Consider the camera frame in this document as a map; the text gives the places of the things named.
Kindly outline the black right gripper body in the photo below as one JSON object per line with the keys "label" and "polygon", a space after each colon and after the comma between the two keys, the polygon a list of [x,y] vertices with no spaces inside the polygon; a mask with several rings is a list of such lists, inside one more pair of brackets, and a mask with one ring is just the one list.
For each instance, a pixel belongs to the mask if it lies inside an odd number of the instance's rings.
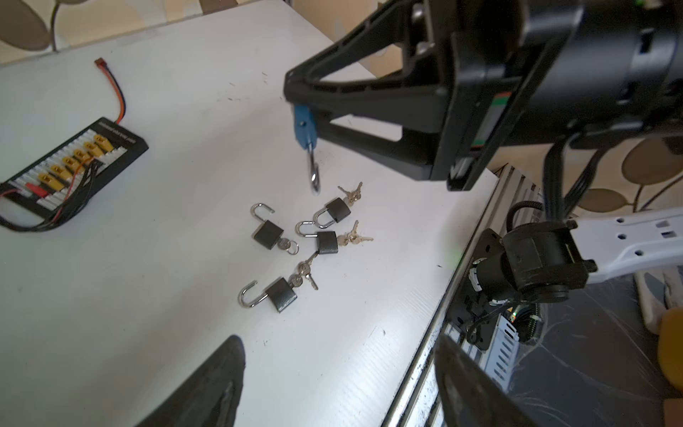
{"label": "black right gripper body", "polygon": [[410,24],[446,68],[419,180],[469,190],[501,147],[682,131],[679,1],[420,1]]}

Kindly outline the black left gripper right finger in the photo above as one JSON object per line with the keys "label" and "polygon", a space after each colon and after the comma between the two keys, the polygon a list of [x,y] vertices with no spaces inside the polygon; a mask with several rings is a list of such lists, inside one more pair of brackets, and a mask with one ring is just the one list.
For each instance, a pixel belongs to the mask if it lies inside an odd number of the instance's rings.
{"label": "black left gripper right finger", "polygon": [[535,425],[446,334],[435,343],[434,365],[447,426]]}

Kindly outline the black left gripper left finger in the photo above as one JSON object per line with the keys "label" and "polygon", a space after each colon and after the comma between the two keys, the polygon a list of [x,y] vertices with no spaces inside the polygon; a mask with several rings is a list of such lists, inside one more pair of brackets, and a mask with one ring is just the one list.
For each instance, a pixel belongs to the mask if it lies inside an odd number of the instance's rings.
{"label": "black left gripper left finger", "polygon": [[244,387],[245,348],[230,336],[140,426],[232,426]]}

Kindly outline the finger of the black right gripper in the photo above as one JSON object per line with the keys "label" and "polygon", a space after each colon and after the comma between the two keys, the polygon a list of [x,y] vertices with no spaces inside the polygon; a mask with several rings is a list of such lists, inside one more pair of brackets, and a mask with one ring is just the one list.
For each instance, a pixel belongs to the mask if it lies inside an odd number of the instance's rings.
{"label": "finger of the black right gripper", "polygon": [[381,123],[401,127],[396,141],[371,133],[336,125],[340,113],[314,115],[318,137],[359,153],[415,181],[428,181],[435,163],[443,118],[434,115],[409,115],[402,118],[376,117]]}
{"label": "finger of the black right gripper", "polygon": [[[436,133],[448,108],[446,31],[438,1],[389,1],[327,49],[288,71],[284,95],[321,113],[354,115]],[[389,46],[403,55],[400,69],[374,79],[331,81],[329,76]]]}

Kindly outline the blue padlock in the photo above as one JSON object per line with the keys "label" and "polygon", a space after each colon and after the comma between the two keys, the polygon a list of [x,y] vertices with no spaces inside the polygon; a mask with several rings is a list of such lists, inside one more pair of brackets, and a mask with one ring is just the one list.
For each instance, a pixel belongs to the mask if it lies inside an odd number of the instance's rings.
{"label": "blue padlock", "polygon": [[293,125],[295,126],[295,138],[306,152],[311,190],[318,195],[320,193],[320,175],[315,158],[318,133],[311,110],[302,105],[293,106]]}

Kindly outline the black padlock with ring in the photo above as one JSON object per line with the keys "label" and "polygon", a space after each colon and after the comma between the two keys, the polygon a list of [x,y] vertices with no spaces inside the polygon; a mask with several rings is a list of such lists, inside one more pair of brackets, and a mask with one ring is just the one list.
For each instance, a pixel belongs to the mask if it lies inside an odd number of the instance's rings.
{"label": "black padlock with ring", "polygon": [[252,217],[260,222],[260,226],[253,234],[253,239],[269,250],[277,247],[289,255],[297,255],[299,253],[298,243],[289,238],[285,238],[283,236],[284,230],[275,224],[275,222],[261,217],[258,213],[260,209],[265,209],[270,214],[275,213],[273,208],[263,203],[256,203],[251,206],[250,213]]}

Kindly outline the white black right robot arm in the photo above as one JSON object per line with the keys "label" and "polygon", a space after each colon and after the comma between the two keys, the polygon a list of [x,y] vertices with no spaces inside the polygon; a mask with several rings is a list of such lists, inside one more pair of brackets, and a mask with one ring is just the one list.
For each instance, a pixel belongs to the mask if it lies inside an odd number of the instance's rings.
{"label": "white black right robot arm", "polygon": [[451,191],[502,147],[549,144],[544,220],[510,227],[469,268],[470,343],[515,305],[682,259],[680,209],[571,218],[621,142],[681,154],[679,1],[389,1],[288,71],[284,95],[306,151],[324,139]]}

